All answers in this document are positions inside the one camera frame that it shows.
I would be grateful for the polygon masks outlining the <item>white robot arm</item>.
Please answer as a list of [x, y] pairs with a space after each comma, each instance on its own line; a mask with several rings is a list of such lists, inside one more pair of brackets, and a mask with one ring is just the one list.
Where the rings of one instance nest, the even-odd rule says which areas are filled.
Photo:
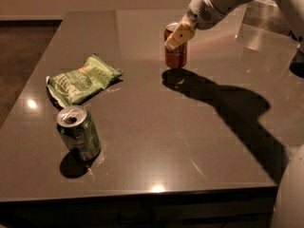
[[[164, 45], [175, 49], [191, 40], [197, 29], [207, 30], [222, 21], [235, 8], [255, 0], [191, 0], [187, 12]], [[275, 5], [287, 21], [300, 52], [304, 52], [304, 0], [265, 0]]]

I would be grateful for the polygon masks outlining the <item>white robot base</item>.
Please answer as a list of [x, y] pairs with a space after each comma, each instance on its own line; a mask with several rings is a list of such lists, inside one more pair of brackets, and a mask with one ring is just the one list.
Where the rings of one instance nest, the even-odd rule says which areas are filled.
[[284, 171], [271, 228], [304, 228], [304, 145], [293, 155]]

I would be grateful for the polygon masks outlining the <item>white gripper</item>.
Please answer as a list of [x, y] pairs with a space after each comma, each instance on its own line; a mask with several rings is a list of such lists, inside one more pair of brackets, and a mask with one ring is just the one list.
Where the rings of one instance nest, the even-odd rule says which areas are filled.
[[195, 36], [195, 29], [210, 29], [227, 14], [225, 0], [191, 0], [188, 11], [173, 32], [167, 37], [164, 46], [174, 50]]

